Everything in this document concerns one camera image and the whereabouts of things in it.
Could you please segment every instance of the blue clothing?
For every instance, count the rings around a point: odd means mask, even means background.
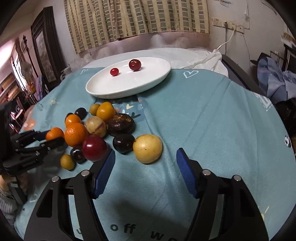
[[[259,60],[257,77],[260,88],[273,104],[296,97],[296,74],[289,70],[282,72],[273,58]]]

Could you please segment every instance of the blue gripper pad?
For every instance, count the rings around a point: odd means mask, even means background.
[[[176,159],[177,159],[177,164],[182,174],[182,177],[185,181],[188,192],[192,194],[194,198],[196,198],[197,197],[196,179],[193,174],[193,171],[191,170],[188,164],[190,160],[187,157],[186,153],[184,152],[183,148],[179,148],[177,150]]]
[[[101,195],[104,192],[108,179],[112,172],[112,169],[114,167],[114,164],[115,164],[115,152],[113,149],[111,149],[101,171],[96,177],[95,188],[94,188],[94,196],[96,198],[98,198],[99,195]]]

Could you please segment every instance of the orange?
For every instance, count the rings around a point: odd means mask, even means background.
[[[81,123],[81,120],[78,115],[68,115],[68,117],[65,119],[65,125],[67,128],[73,123]]]
[[[110,102],[104,102],[96,111],[96,116],[100,117],[103,121],[109,120],[112,116],[114,116],[116,113],[113,105]]]
[[[81,123],[73,123],[65,131],[65,141],[71,147],[82,145],[87,136],[87,129]]]
[[[50,141],[58,137],[64,138],[64,132],[61,128],[54,127],[49,132],[46,133],[45,139],[47,141]]]

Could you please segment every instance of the red berry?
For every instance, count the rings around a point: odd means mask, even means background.
[[[130,67],[131,70],[137,71],[141,68],[142,64],[138,59],[132,59],[128,66]]]
[[[119,74],[119,69],[118,68],[113,68],[112,70],[110,70],[110,74],[112,76],[116,76]]]

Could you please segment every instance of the white plate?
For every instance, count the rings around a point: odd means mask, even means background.
[[[170,72],[170,63],[161,58],[138,58],[141,68],[133,71],[129,60],[112,64],[96,73],[86,83],[88,93],[102,99],[116,99],[146,91],[165,79]],[[119,75],[112,76],[110,70],[119,69]]]

